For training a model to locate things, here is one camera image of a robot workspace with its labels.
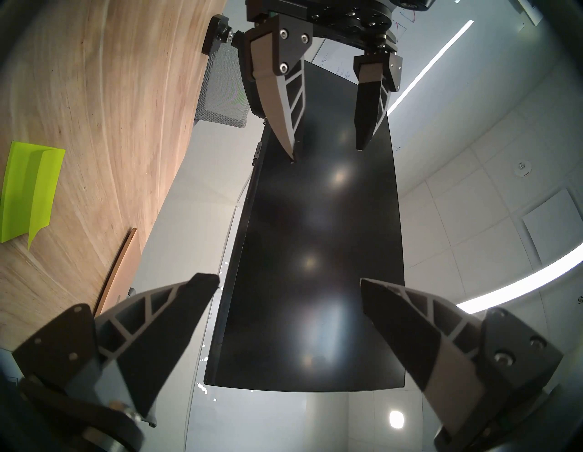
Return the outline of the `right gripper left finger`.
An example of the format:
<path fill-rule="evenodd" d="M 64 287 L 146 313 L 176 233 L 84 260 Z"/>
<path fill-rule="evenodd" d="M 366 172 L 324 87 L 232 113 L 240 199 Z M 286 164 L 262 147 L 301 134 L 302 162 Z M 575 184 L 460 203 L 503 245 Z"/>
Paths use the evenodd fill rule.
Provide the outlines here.
<path fill-rule="evenodd" d="M 132 415 L 149 414 L 219 285 L 197 273 L 97 317 L 86 303 L 64 310 L 13 352 L 13 424 L 31 429 L 44 411 L 68 428 L 137 429 Z"/>

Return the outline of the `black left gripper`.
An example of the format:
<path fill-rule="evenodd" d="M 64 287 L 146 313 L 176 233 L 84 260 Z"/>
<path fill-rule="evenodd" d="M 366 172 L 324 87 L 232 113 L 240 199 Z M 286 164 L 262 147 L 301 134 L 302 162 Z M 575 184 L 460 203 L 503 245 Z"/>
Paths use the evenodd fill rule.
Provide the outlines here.
<path fill-rule="evenodd" d="M 306 109 L 305 60 L 314 37 L 373 51 L 354 57 L 358 80 L 356 149 L 372 140 L 401 86 L 402 58 L 390 32 L 395 8 L 428 11 L 434 1 L 246 1 L 239 34 L 241 77 L 250 107 L 267 120 L 290 161 L 302 148 Z"/>

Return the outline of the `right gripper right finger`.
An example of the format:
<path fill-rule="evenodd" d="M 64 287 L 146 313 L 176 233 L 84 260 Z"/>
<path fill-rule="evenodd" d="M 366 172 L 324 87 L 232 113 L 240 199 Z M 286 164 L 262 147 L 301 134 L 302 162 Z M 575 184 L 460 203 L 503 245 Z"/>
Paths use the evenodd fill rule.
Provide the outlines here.
<path fill-rule="evenodd" d="M 361 278 L 364 314 L 424 394 L 435 437 L 501 437 L 546 398 L 564 355 L 496 306 L 479 319 L 449 300 Z"/>

